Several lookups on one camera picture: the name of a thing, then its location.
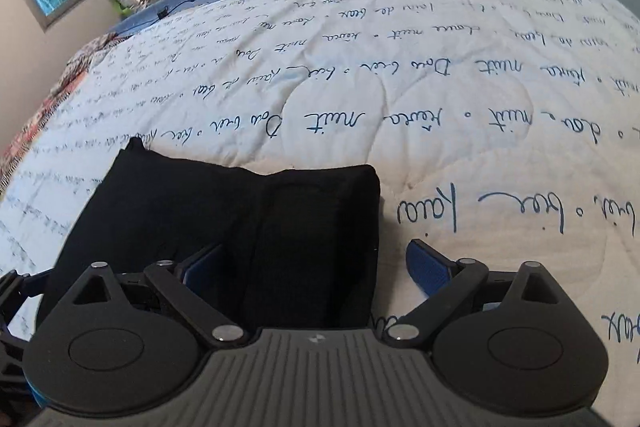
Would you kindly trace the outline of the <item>colourful patchwork blanket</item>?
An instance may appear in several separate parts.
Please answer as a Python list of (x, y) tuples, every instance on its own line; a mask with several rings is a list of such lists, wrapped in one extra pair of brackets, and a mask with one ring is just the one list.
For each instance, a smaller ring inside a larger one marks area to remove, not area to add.
[(1, 155), (1, 196), (6, 194), (18, 166), (58, 106), (73, 94), (91, 65), (124, 40), (126, 37), (121, 37), (116, 32), (108, 32), (86, 43), (67, 61), (60, 79), (53, 85), (47, 98)]

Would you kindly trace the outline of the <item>black pants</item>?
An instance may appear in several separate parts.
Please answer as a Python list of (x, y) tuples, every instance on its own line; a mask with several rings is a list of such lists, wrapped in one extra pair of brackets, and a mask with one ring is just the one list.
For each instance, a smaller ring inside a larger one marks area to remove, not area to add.
[(92, 262), (139, 273), (203, 254), (192, 291), (244, 329), (361, 329), (378, 271), (380, 195), (369, 165), (262, 176), (168, 158), (133, 139), (74, 224), (37, 317)]

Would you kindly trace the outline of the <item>white script-print quilt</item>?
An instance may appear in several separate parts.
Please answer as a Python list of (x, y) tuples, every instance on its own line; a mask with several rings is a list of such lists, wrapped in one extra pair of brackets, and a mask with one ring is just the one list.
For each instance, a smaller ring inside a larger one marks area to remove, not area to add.
[(639, 20), (617, 0), (219, 0), (93, 54), (1, 182), (1, 266), (54, 265), (133, 136), (243, 167), (369, 164), (374, 309), (410, 239), (541, 261), (608, 348), (597, 411), (639, 421)]

